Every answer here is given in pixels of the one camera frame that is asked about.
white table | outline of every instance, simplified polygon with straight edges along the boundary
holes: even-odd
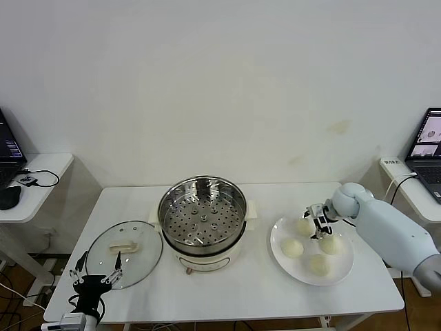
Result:
[[[353,243],[355,262],[351,274],[338,285],[315,287],[301,283],[279,267],[271,255],[269,233],[273,224],[284,214],[300,214],[307,205],[325,201],[339,185],[240,185],[247,199],[256,202],[258,219],[255,230],[245,233],[237,260],[222,270],[187,275],[164,243],[163,255],[146,279],[103,295],[103,323],[351,315],[338,327],[347,330],[375,312],[401,310],[404,303],[381,258],[345,223],[336,225],[336,229]],[[64,312],[72,310],[67,302],[74,294],[68,270],[93,240],[122,221],[147,221],[166,190],[148,187],[102,191],[45,311],[46,321],[58,321]]]
[[[27,154],[26,158],[28,159],[28,163],[25,168],[29,170],[50,170],[60,178],[74,159],[73,156],[68,153]],[[31,175],[37,178],[39,183],[45,185],[54,183],[56,180],[53,175],[48,173]],[[52,269],[55,260],[48,261],[44,266],[40,265],[28,255],[20,240],[15,238],[11,231],[2,225],[2,223],[25,223],[30,221],[54,187],[40,188],[31,186],[28,188],[14,181],[10,185],[21,186],[20,202],[9,210],[0,210],[0,251],[5,254],[8,259],[17,262],[36,277],[36,281],[28,294],[37,294],[41,287],[52,283],[53,276],[48,270]]]
[[[380,160],[380,165],[391,180],[402,174],[412,172],[404,160],[398,157],[384,157]],[[441,205],[435,201],[419,180],[410,179],[405,181],[400,186],[400,191],[425,223],[441,223]]]

glass lid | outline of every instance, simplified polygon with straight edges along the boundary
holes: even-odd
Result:
[[[128,288],[147,277],[159,261],[163,241],[149,223],[127,221],[103,232],[90,246],[85,262],[87,274],[109,275],[121,252],[123,276],[113,289]]]

laptop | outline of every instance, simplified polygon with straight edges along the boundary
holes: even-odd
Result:
[[[8,187],[17,171],[26,164],[17,140],[0,110],[0,189]]]
[[[406,164],[441,204],[441,108],[427,110]]]

laptop keyboard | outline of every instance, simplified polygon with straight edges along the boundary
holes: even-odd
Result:
[[[416,170],[428,184],[441,183],[441,167],[417,167]]]

stainless steel steamer basket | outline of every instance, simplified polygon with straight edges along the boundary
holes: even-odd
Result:
[[[240,189],[220,177],[186,179],[164,194],[158,220],[166,241],[193,257],[232,247],[245,231],[247,202]]]

